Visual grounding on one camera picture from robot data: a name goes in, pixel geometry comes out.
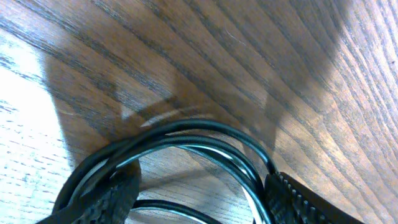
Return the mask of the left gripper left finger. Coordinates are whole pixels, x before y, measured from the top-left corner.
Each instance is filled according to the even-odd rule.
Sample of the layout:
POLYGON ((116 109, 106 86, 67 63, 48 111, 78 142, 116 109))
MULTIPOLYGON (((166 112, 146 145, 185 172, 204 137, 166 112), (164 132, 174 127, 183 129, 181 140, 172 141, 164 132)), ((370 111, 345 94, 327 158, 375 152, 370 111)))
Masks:
POLYGON ((134 161, 85 187, 105 164, 102 160, 78 165, 57 196, 51 215, 38 223, 124 223, 139 196, 141 165, 134 161))

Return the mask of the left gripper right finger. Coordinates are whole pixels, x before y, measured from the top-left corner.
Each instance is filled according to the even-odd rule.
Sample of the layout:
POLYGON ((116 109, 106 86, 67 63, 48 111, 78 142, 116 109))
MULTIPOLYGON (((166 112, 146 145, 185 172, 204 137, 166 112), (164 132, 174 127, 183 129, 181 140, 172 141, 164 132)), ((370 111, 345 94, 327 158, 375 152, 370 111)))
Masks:
POLYGON ((276 223, 363 224, 284 172, 267 175, 264 188, 276 223))

